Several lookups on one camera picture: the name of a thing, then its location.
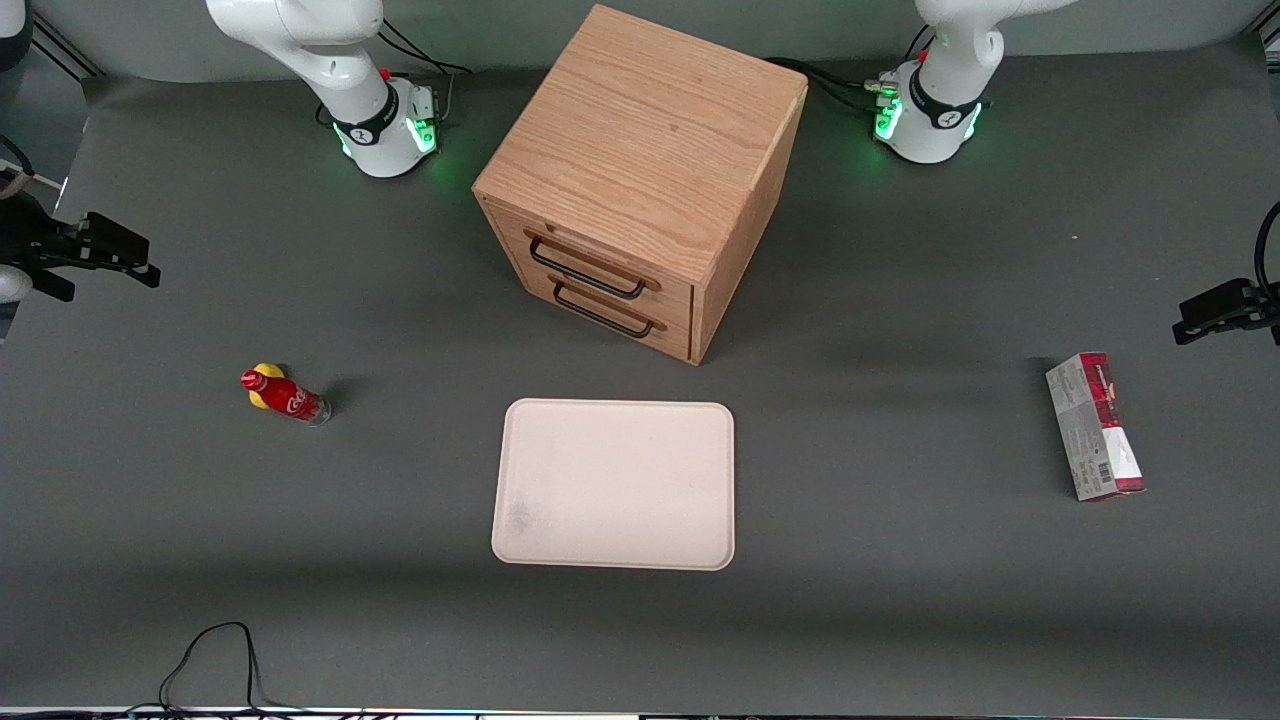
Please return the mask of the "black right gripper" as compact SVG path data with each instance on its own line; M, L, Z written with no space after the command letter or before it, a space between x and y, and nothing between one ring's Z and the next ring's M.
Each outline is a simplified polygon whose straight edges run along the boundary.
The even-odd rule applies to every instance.
M17 282L9 295L17 301L32 292L61 302L76 296L76 284L54 268L110 270L157 288L161 272L148 264L150 242L110 218L86 214L86 246L108 259L86 259L79 227L54 220L28 193L19 192L1 201L3 273Z

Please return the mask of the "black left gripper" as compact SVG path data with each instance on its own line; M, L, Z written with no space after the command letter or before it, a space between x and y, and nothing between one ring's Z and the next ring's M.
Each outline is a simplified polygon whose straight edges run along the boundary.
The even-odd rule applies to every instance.
M1181 319L1172 325L1178 346L1235 329L1267 329L1274 343L1280 345L1277 283L1226 281L1183 301L1180 314Z

